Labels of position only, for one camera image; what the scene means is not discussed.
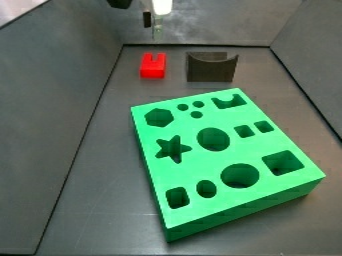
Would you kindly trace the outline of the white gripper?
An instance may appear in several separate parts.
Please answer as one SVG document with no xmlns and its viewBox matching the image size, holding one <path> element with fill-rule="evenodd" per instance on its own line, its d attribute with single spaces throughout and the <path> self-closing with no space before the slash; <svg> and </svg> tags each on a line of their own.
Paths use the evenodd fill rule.
<svg viewBox="0 0 342 256">
<path fill-rule="evenodd" d="M 163 15 L 168 15 L 172 11 L 172 0 L 151 0 L 152 12 L 155 14 L 151 18 L 151 12 L 143 12 L 143 26 L 150 28 L 152 26 L 152 38 L 160 40 L 163 34 Z"/>
</svg>

